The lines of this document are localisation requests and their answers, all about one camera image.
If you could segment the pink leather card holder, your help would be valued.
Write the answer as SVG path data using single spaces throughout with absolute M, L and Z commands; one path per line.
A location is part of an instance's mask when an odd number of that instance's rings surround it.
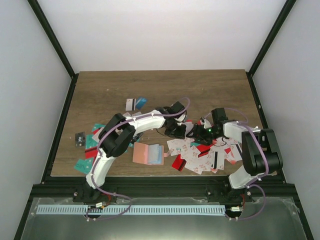
M 132 162 L 148 166 L 160 166 L 164 164 L 164 158 L 168 156 L 170 156 L 170 151 L 165 152 L 163 145 L 148 145 L 135 142 L 133 147 Z

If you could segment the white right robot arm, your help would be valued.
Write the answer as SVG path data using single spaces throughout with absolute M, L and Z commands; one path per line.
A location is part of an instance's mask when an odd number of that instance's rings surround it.
M 229 175 L 229 184 L 222 188 L 225 200 L 236 200 L 240 196 L 240 189 L 248 188 L 254 182 L 282 169 L 283 158 L 272 129 L 252 128 L 244 122 L 231 120 L 223 107 L 213 109 L 211 116 L 213 126 L 195 124 L 186 136 L 204 145 L 220 137 L 232 138 L 241 144 L 242 166 Z

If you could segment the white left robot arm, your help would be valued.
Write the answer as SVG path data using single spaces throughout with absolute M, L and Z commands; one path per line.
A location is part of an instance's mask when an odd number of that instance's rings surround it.
M 176 139 L 184 139 L 186 127 L 182 122 L 186 118 L 183 105 L 154 109 L 148 113 L 125 117 L 115 114 L 101 131 L 97 145 L 97 157 L 90 172 L 86 175 L 88 186 L 84 195 L 89 201 L 97 202 L 102 196 L 100 188 L 114 162 L 128 148 L 134 138 L 146 131 L 164 128 L 164 134 Z

